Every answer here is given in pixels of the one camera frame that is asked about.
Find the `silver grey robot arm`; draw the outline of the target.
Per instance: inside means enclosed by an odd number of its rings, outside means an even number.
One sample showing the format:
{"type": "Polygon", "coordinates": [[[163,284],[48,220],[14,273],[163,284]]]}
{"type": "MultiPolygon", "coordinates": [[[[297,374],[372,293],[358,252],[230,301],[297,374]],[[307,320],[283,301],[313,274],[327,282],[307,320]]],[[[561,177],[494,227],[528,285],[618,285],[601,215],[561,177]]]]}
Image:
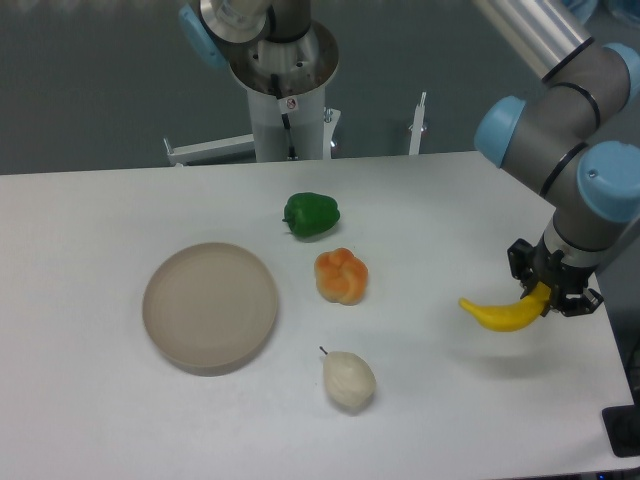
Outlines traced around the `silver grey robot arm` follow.
{"type": "MultiPolygon", "coordinates": [[[[588,139],[639,92],[638,53],[597,44],[559,1],[480,1],[478,10],[545,84],[539,100],[498,101],[480,122],[475,148],[555,212],[536,244],[508,251],[512,276],[530,298],[549,290],[543,307],[586,315],[602,303],[588,281],[639,215],[639,151],[588,139]]],[[[252,132],[200,144],[232,154],[252,148],[263,162],[327,158],[324,89],[338,66],[332,34],[311,18],[306,1],[198,1],[179,23],[208,65],[229,67],[245,89],[252,132]]]]}

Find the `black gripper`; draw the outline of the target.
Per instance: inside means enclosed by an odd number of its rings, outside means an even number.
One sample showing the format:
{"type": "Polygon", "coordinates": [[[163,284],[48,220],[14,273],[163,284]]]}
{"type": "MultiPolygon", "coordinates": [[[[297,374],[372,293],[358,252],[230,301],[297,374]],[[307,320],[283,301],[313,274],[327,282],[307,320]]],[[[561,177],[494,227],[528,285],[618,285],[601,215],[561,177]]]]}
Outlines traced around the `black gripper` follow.
{"type": "Polygon", "coordinates": [[[593,266],[569,264],[568,256],[561,249],[550,250],[543,237],[535,247],[517,239],[507,257],[511,276],[524,290],[533,290],[539,283],[551,290],[542,317],[551,311],[565,317],[590,315],[603,303],[603,296],[587,287],[593,266]]]}

